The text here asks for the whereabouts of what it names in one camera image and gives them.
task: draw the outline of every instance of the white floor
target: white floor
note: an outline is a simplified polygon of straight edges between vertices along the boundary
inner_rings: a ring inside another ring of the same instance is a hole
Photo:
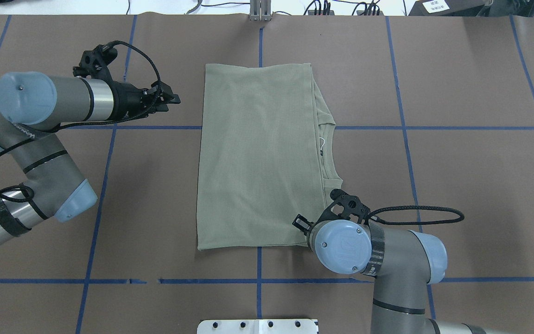
[[[228,0],[203,0],[206,5],[220,4]],[[286,11],[293,15],[302,15],[310,0],[272,0],[273,11]],[[407,12],[415,0],[405,0]],[[170,13],[181,14],[193,8],[197,0],[131,0],[129,13]],[[402,0],[380,0],[380,9],[384,15],[405,15]],[[129,0],[14,0],[0,4],[2,14],[118,14],[126,13]],[[333,2],[331,9],[335,15],[351,15],[353,4]],[[201,7],[195,14],[248,13],[247,5],[227,5],[220,7]]]

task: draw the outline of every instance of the folded t-shirt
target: folded t-shirt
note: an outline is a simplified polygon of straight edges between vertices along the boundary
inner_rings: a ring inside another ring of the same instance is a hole
[[[316,220],[343,182],[334,129],[310,64],[207,64],[198,248],[305,245],[295,216]]]

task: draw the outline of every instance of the label sticker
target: label sticker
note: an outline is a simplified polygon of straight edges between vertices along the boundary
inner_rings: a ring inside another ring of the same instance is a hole
[[[450,7],[446,4],[445,0],[428,1],[424,2],[423,5],[424,7],[426,7],[428,13],[437,13],[450,9]]]

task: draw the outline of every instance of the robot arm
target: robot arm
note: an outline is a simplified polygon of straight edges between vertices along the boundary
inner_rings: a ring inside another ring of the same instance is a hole
[[[54,132],[144,118],[180,103],[159,78],[150,89],[113,81],[107,65],[116,58],[117,44],[125,43],[85,51],[74,67],[76,78],[10,72],[0,79],[0,155],[10,152],[27,178],[0,191],[0,245],[47,218],[66,222],[96,203],[97,195]]]
[[[333,204],[316,223],[298,215],[294,226],[326,268],[336,273],[375,277],[372,334],[506,334],[466,324],[427,319],[426,284],[439,283],[448,265],[446,249],[435,236],[383,227],[376,222],[359,225],[369,208],[342,190],[331,192]],[[335,205],[343,213],[331,212]]]

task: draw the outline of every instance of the cable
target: cable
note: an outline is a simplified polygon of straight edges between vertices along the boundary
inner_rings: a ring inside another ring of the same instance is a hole
[[[312,0],[312,2],[310,2],[308,4],[308,6],[306,6],[306,10],[305,12],[303,13],[303,15],[306,15],[306,13],[308,13],[308,9],[310,9],[310,6],[312,6],[312,4],[314,4],[314,15],[316,15],[316,12],[317,12],[317,9],[316,9],[316,3],[318,2],[318,7],[320,8],[320,0]]]
[[[115,40],[113,42],[110,42],[110,43],[106,44],[104,47],[114,47],[114,46],[119,45],[119,44],[125,45],[125,46],[131,48],[133,51],[136,51],[137,53],[142,55],[148,61],[148,63],[150,63],[150,65],[152,66],[152,69],[154,70],[154,73],[156,74],[156,78],[157,78],[158,82],[161,82],[161,79],[159,78],[158,68],[155,66],[155,64],[152,61],[152,59],[150,59],[150,57],[148,57],[148,55],[146,55],[142,50],[139,50],[137,47],[135,47],[135,46],[133,46],[131,44],[128,44],[127,42],[123,42],[122,40]],[[146,110],[143,110],[142,112],[140,112],[139,114],[137,114],[135,116],[131,116],[129,118],[123,118],[123,120],[118,120],[118,121],[76,122],[76,123],[69,123],[69,124],[66,124],[66,125],[57,125],[57,126],[53,127],[53,129],[51,129],[49,131],[46,131],[46,132],[55,133],[55,132],[57,132],[59,130],[67,129],[67,128],[71,128],[71,127],[76,127],[76,126],[79,126],[79,125],[109,125],[109,124],[116,124],[116,123],[123,123],[123,122],[132,121],[132,120],[137,120],[138,118],[140,118],[140,117],[142,117],[144,115],[147,115],[148,112],[152,108],[154,108],[155,103],[159,99],[160,93],[161,93],[161,89],[159,89],[159,87],[158,87],[156,89],[155,93],[154,93],[154,99],[152,100],[152,102],[150,102],[150,105],[148,105],[148,108],[146,108]]]
[[[352,4],[352,5],[357,5],[357,4],[359,4],[359,2],[351,2],[351,1],[345,1],[345,0],[332,0],[332,1],[335,1],[335,2],[345,2],[346,4]]]
[[[32,188],[30,188],[29,186],[23,186],[24,188],[21,188],[21,186],[22,185],[19,185],[19,186],[6,186],[6,188],[0,189],[0,193],[11,192],[12,190],[18,190],[20,192],[23,189],[26,190],[27,192],[28,192],[28,189],[32,190]]]
[[[458,218],[454,219],[444,219],[444,220],[430,220],[428,222],[388,222],[378,217],[377,214],[388,211],[406,211],[406,210],[426,210],[426,211],[441,211],[441,212],[451,212],[458,215]],[[383,207],[370,212],[364,220],[368,222],[371,219],[377,223],[385,225],[435,225],[435,224],[452,224],[464,220],[464,214],[461,211],[452,209],[450,207],[442,206],[425,206],[425,205],[406,205],[406,206],[390,206]]]
[[[19,148],[20,146],[24,144],[28,144],[29,142],[32,142],[32,141],[34,141],[34,139],[29,138],[21,142],[18,142],[15,145],[9,146],[8,148],[0,152],[0,158],[4,156],[5,154],[15,150],[16,148]],[[20,190],[21,192],[26,192],[27,196],[23,199],[15,199],[13,197],[8,197],[6,195],[3,195],[3,192],[9,192],[11,190]],[[18,184],[17,186],[8,186],[7,188],[3,188],[2,190],[0,190],[0,199],[6,199],[7,201],[14,202],[14,203],[25,203],[25,202],[30,201],[33,198],[34,198],[34,190],[32,190],[32,188],[30,188],[29,186],[24,186],[23,184]]]
[[[375,2],[375,0],[372,0],[370,3],[369,3],[369,6],[368,8],[366,8],[366,10],[361,13],[360,15],[364,15],[364,16],[377,16],[379,15],[380,13],[380,7],[377,6],[377,4],[380,2],[380,0],[378,0],[377,2]]]
[[[201,7],[216,7],[224,5],[250,5],[250,2],[224,2],[223,4],[214,4],[214,5],[201,5]]]
[[[190,13],[196,11],[197,9],[199,9],[199,7],[201,6],[202,2],[203,2],[203,0],[197,0],[197,4],[193,8],[189,9],[185,14],[190,14]]]
[[[358,4],[354,7],[354,11],[351,12],[352,16],[356,13],[356,10],[360,5],[364,5],[364,12],[366,11],[366,9],[368,9],[368,4],[366,4],[365,2],[358,2]]]

